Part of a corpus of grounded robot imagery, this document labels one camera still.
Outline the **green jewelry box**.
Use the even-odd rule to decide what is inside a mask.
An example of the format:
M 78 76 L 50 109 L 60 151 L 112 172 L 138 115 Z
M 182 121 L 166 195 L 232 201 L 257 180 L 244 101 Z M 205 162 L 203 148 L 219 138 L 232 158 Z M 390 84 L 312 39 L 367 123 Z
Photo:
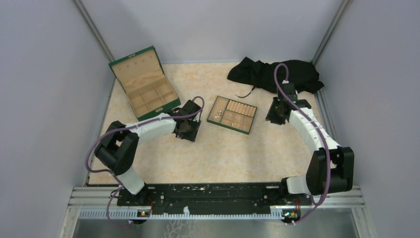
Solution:
M 108 64 L 138 121 L 151 119 L 181 105 L 154 46 Z

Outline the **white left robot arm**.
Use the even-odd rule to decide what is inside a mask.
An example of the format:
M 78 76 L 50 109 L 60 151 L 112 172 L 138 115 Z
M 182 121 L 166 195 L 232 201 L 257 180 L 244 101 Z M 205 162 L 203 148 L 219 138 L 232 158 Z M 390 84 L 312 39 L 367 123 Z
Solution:
M 147 185 L 133 167 L 137 147 L 154 138 L 174 134 L 179 139 L 194 142 L 201 124 L 203 105 L 194 99 L 183 107 L 162 111 L 157 116 L 137 123 L 114 121 L 90 152 L 106 166 L 119 185 L 129 192 L 129 199 L 143 205 L 149 198 Z

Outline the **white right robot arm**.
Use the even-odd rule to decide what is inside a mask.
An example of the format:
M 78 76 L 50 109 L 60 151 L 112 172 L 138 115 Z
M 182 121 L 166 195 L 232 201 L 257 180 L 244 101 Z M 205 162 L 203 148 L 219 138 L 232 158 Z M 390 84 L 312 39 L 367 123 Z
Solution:
M 305 175 L 282 179 L 279 199 L 292 204 L 299 194 L 322 195 L 349 191 L 353 187 L 354 152 L 332 139 L 317 121 L 307 100 L 299 100 L 293 83 L 283 83 L 266 116 L 266 121 L 289 123 L 300 134 L 312 158 Z

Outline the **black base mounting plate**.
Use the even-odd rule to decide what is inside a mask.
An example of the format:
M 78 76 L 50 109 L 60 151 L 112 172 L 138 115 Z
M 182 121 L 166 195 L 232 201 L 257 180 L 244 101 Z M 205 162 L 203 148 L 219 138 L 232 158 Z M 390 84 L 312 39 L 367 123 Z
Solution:
M 185 207 L 192 215 L 268 214 L 271 206 L 311 203 L 280 182 L 150 183 L 137 195 L 123 189 L 117 198 L 119 206 L 152 206 L 154 215 L 182 214 Z

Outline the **aluminium frame rail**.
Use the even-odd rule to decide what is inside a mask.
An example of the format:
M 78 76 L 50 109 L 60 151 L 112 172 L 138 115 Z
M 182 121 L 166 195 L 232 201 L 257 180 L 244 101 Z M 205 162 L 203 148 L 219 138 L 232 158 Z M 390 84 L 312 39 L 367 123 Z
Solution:
M 68 207 L 80 209 L 80 219 L 115 220 L 283 220 L 292 212 L 307 213 L 314 208 L 300 199 L 299 205 L 259 205 L 256 202 L 165 202 L 160 198 L 147 205 L 118 205 L 110 197 L 111 187 L 78 187 L 71 194 Z

